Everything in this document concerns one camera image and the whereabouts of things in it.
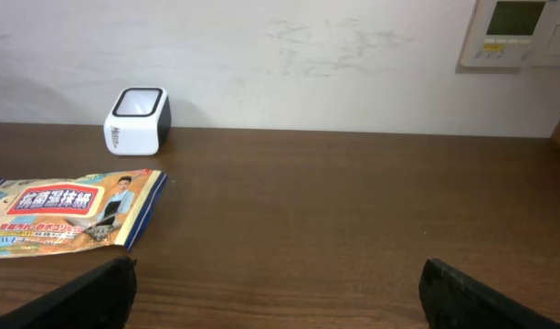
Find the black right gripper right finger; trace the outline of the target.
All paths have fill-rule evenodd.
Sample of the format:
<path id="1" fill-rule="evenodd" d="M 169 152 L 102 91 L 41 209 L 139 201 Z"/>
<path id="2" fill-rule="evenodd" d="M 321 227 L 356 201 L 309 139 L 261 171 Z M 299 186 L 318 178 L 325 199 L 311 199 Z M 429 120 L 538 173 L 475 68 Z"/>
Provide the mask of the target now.
<path id="1" fill-rule="evenodd" d="M 426 260 L 418 294 L 430 329 L 560 329 L 560 323 L 439 259 Z"/>

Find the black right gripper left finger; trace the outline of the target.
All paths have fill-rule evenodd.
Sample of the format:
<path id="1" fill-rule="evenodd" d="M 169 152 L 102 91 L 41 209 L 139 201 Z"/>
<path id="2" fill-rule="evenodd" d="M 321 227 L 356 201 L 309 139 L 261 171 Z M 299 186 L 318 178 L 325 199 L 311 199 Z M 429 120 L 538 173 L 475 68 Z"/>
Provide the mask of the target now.
<path id="1" fill-rule="evenodd" d="M 137 292 L 136 261 L 119 257 L 0 316 L 0 329 L 125 326 Z"/>

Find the yellow wet wipes pack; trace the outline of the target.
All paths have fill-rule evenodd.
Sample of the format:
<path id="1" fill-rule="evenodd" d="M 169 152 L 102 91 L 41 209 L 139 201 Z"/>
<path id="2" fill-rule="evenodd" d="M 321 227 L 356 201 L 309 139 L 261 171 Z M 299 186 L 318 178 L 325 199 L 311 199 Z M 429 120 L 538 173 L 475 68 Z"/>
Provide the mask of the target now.
<path id="1" fill-rule="evenodd" d="M 151 169 L 76 179 L 0 177 L 0 259 L 130 249 L 167 181 L 166 173 Z"/>

